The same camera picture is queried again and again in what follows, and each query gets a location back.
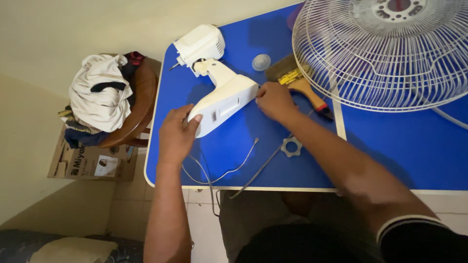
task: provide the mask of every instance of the brush handle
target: brush handle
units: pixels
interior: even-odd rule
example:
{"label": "brush handle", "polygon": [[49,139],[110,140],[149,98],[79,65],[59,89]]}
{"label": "brush handle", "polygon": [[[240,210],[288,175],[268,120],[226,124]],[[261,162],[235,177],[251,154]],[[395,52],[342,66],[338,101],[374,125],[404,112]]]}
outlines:
{"label": "brush handle", "polygon": [[321,111],[322,109],[328,107],[323,99],[321,99],[319,96],[317,96],[317,94],[315,94],[315,92],[313,92],[309,82],[305,78],[290,83],[288,88],[290,90],[302,93],[307,99],[309,99],[310,103],[312,103],[315,111]]}

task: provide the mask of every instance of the pile of clothes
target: pile of clothes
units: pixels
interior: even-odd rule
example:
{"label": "pile of clothes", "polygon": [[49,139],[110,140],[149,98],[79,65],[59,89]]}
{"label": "pile of clothes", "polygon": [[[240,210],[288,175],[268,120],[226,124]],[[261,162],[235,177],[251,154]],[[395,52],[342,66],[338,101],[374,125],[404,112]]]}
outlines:
{"label": "pile of clothes", "polygon": [[145,57],[137,51],[125,55],[91,55],[81,63],[69,89],[70,105],[58,113],[65,122],[65,140],[72,149],[95,146],[122,127],[135,103],[130,76]]}

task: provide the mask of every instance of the beige wall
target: beige wall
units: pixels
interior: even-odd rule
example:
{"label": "beige wall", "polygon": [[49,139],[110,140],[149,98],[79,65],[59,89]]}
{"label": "beige wall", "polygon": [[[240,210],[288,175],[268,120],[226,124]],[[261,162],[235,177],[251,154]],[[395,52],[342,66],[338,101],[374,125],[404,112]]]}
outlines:
{"label": "beige wall", "polygon": [[300,0],[5,0],[0,73],[61,96],[81,61],[137,50],[162,60],[168,45],[203,23],[224,25]]}
{"label": "beige wall", "polygon": [[102,234],[115,183],[48,179],[67,99],[0,75],[0,229]]}

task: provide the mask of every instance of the white wire fan guard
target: white wire fan guard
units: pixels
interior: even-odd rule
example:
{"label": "white wire fan guard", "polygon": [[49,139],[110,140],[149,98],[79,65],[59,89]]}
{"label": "white wire fan guard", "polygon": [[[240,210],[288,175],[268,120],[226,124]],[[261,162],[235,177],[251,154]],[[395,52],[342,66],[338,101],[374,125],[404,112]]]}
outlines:
{"label": "white wire fan guard", "polygon": [[343,104],[414,111],[468,93],[464,0],[309,0],[292,34],[299,69]]}

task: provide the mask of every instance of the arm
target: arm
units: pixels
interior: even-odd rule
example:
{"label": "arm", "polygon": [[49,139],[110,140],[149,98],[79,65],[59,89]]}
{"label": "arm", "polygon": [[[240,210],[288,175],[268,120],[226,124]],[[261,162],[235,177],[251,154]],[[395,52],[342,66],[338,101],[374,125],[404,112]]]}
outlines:
{"label": "arm", "polygon": [[146,230],[144,262],[190,262],[191,239],[180,182],[201,116],[183,120],[193,104],[171,110],[159,129],[159,158],[154,198]]}
{"label": "arm", "polygon": [[265,83],[258,91],[256,102],[315,157],[338,190],[362,212],[374,233],[398,216],[417,214],[437,218],[383,166],[300,113],[286,86]]}

